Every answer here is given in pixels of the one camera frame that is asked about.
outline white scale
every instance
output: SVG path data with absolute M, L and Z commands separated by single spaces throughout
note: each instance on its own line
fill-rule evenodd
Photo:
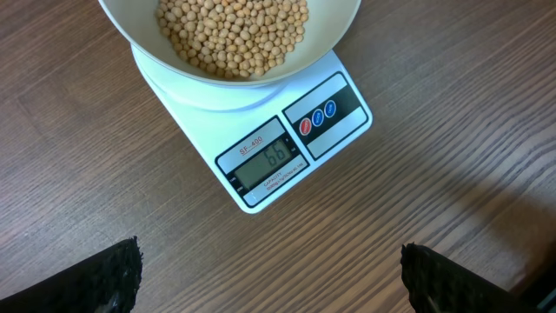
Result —
M 257 88 L 201 83 L 132 51 L 147 83 L 247 213 L 269 206 L 373 122 L 333 51 L 284 81 Z

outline display panel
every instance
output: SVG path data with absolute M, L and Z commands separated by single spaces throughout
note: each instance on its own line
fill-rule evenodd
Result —
M 262 178 L 279 169 L 291 158 L 292 154 L 288 147 L 279 139 L 237 169 L 235 176 L 244 188 L 250 190 Z

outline bowl rim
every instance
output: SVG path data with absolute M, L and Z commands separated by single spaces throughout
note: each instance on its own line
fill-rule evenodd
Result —
M 351 17 L 349 18 L 348 23 L 346 23 L 346 26 L 344 27 L 344 29 L 341 32 L 341 36 L 339 36 L 338 38 L 336 38 L 336 40 L 334 40 L 332 42 L 332 44 L 330 44 L 330 47 L 328 47 L 328 49 L 326 49 L 326 51 L 324 51 L 323 53 L 321 53 L 318 57 L 316 57 L 312 62 L 305 64 L 304 66 L 299 67 L 296 70 L 290 71 L 289 73 L 280 75 L 278 77 L 273 77 L 273 78 L 269 78 L 269 79 L 262 79 L 259 81 L 226 81 L 226 80 L 219 80 L 219 79 L 211 79 L 211 78 L 205 78 L 205 77 L 199 77 L 197 75 L 188 73 L 184 70 L 179 70 L 167 63 L 165 63 L 164 61 L 160 60 L 158 57 L 153 56 L 152 54 L 150 54 L 150 52 L 146 51 L 140 44 L 138 44 L 124 29 L 122 29 L 122 27 L 120 26 L 119 23 L 116 22 L 115 18 L 110 14 L 108 8 L 106 7 L 106 3 L 103 0 L 99 0 L 98 1 L 101 6 L 103 7 L 104 12 L 106 13 L 106 15 L 108 16 L 108 18 L 110 19 L 110 21 L 115 25 L 115 27 L 120 31 L 120 33 L 135 47 L 137 48 L 139 51 L 141 51 L 143 54 L 145 54 L 145 56 L 151 58 L 153 61 L 159 63 L 161 66 L 165 67 L 167 70 L 172 70 L 173 72 L 179 74 L 179 75 L 183 75 L 187 78 L 190 79 L 195 79 L 196 81 L 199 82 L 203 82 L 203 83 L 210 83 L 213 85 L 221 85 L 221 86 L 227 86 L 227 87 L 248 87 L 248 86 L 258 86 L 258 85 L 263 85 L 263 84 L 268 84 L 268 83 L 274 83 L 277 81 L 282 80 L 283 78 L 286 77 L 290 77 L 294 74 L 299 73 L 302 70 L 305 70 L 307 67 L 313 65 L 315 62 L 319 61 L 320 59 L 322 59 L 324 56 L 327 55 L 327 53 L 332 50 L 336 44 L 338 44 L 338 42 L 344 37 L 344 35 L 346 35 L 346 32 L 348 32 L 349 27 L 351 27 L 351 24 L 354 22 L 355 20 L 355 16 L 357 15 L 357 12 L 359 11 L 359 8 L 361 7 L 361 0 L 357 0 L 357 3 L 355 5 L 355 10 L 352 13 Z

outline white bowl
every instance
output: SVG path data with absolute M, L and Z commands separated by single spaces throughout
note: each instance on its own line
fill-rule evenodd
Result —
M 185 63 L 162 35 L 155 10 L 158 0 L 99 0 L 112 23 L 137 49 L 166 68 L 204 83 L 246 87 L 278 81 L 318 61 L 342 38 L 354 20 L 361 0 L 307 0 L 309 19 L 305 39 L 286 55 L 285 63 L 263 77 L 228 81 Z

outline wooden table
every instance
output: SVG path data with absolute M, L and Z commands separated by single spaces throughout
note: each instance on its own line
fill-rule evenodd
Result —
M 135 312 L 412 311 L 400 247 L 511 290 L 556 240 L 556 3 L 365 0 L 372 129 L 242 213 L 90 0 L 0 3 L 0 297 L 137 235 Z

